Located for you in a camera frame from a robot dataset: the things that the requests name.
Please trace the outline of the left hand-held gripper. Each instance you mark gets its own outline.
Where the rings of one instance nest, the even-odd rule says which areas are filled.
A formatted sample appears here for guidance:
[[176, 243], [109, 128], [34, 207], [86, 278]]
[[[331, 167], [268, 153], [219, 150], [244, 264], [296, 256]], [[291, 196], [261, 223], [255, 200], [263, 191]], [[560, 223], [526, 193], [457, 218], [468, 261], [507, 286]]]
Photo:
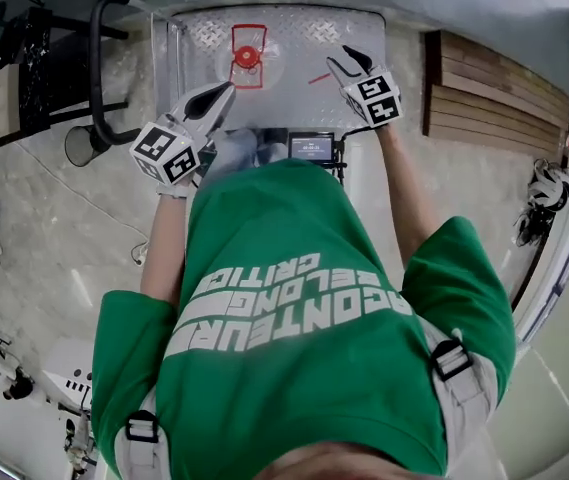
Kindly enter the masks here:
[[172, 112], [147, 123], [129, 148], [147, 177], [165, 186], [177, 184], [200, 166], [199, 152], [221, 126], [236, 97], [232, 82], [192, 89]]

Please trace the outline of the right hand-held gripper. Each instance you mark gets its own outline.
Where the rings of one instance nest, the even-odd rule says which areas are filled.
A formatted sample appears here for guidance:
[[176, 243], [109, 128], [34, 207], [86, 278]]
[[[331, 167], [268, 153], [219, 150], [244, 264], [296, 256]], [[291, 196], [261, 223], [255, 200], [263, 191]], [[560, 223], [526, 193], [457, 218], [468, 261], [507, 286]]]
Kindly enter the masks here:
[[328, 57], [326, 64], [343, 88], [342, 94], [351, 109], [369, 128], [380, 128], [401, 118], [401, 94], [392, 74], [382, 71], [356, 82], [357, 76], [372, 74], [373, 59], [363, 50], [348, 45], [343, 45], [342, 49], [355, 62], [357, 69], [347, 70], [333, 57]]

